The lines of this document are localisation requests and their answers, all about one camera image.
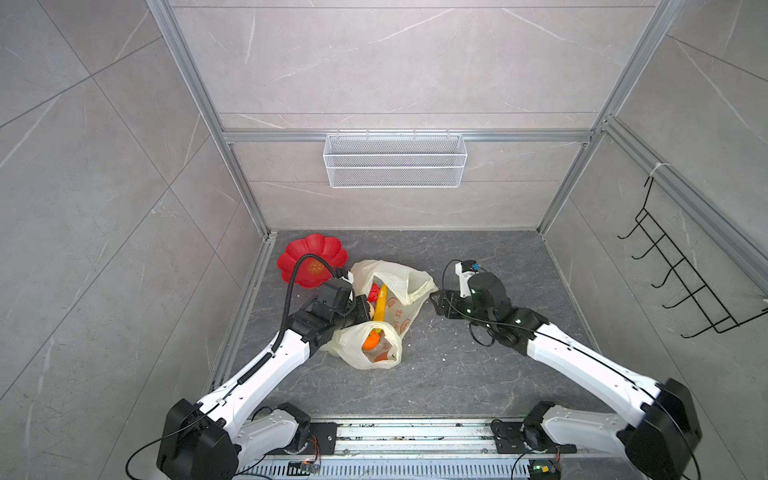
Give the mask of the yellow fake banana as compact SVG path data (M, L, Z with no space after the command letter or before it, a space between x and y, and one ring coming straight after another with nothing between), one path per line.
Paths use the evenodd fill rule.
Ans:
M387 297L388 297L388 287L385 284L382 284L380 286L380 292L379 292L379 296L376 301L375 310L374 310L373 320L376 322L385 321L386 309L387 309Z

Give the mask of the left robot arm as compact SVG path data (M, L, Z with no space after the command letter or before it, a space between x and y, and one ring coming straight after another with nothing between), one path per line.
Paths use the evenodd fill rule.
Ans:
M231 479L272 451L301 451L309 436L308 414L289 403L259 418L254 412L334 333L370 318L367 297L355 294L347 279L322 284L230 380L195 403L182 399L169 410L157 468L170 479Z

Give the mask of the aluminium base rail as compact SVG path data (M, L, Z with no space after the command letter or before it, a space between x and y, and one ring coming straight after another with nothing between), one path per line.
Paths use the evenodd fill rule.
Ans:
M320 455L318 440L309 435L312 422L340 425L337 456L499 454L490 429L490 419L321 419L299 420L284 410L251 420L225 437L231 440L238 465L245 467L265 455ZM633 432L616 415L555 407L545 415L522 421L540 425L556 443L573 444L577 452L624 457L625 441Z

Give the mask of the yellowish plastic bag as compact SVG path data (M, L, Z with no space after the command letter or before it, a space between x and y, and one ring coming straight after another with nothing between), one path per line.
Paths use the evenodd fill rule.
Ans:
M336 331L320 349L358 370L394 368L401 363L406 333L438 287L425 271L383 260L360 261L351 274L368 319Z

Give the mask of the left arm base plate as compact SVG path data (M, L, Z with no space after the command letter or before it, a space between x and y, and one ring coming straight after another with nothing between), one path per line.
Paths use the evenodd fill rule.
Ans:
M321 456L335 453L338 429L340 425L335 422L312 422L309 427L309 435L318 440Z

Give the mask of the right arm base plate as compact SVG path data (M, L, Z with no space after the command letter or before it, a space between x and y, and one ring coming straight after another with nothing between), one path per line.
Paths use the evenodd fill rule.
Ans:
M540 425L494 419L490 423L490 429L499 454L575 454L577 452L577 447L573 444L556 443Z

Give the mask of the red fake fruit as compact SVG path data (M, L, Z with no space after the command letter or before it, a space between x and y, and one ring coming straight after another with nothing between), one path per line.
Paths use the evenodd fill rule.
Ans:
M367 296L367 300L371 303L375 303L378 299L379 292L380 292L380 286L377 284L373 284Z

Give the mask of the orange fake fruit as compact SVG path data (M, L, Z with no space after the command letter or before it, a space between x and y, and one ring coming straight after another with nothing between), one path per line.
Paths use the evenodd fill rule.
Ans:
M374 350L380 344L382 335L383 335L383 331L381 329L371 330L362 344L362 350L363 351Z

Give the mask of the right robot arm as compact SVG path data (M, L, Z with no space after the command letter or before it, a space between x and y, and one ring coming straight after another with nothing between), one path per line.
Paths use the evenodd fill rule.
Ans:
M518 433L494 422L498 439L516 439L528 452L573 445L622 455L650 479L682 479L687 467L699 465L695 449L702 430L692 394L684 384L673 378L659 382L613 362L545 316L513 306L494 274L471 261L455 266L458 289L440 289L430 296L439 316L484 328L493 344L558 371L610 409L599 413L541 401L522 421Z

